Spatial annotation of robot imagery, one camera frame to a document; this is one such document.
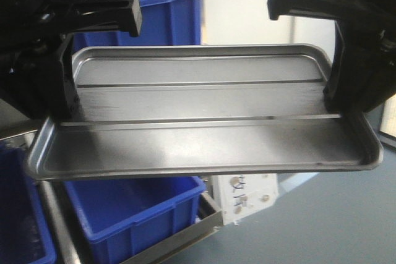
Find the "stainless steel tray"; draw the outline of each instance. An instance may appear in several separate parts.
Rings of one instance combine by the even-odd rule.
[[[317,48],[87,48],[74,56],[78,119],[47,119],[35,179],[354,171],[382,147],[363,114],[329,114]]]

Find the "blue plastic bin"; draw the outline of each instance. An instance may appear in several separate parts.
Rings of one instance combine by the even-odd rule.
[[[198,177],[65,182],[99,264],[116,264],[194,223]]]
[[[139,0],[143,24],[139,37],[128,32],[78,33],[74,49],[87,46],[173,46],[200,44],[202,0]]]
[[[23,157],[0,146],[0,263],[52,264],[54,245],[37,190],[22,173]]]

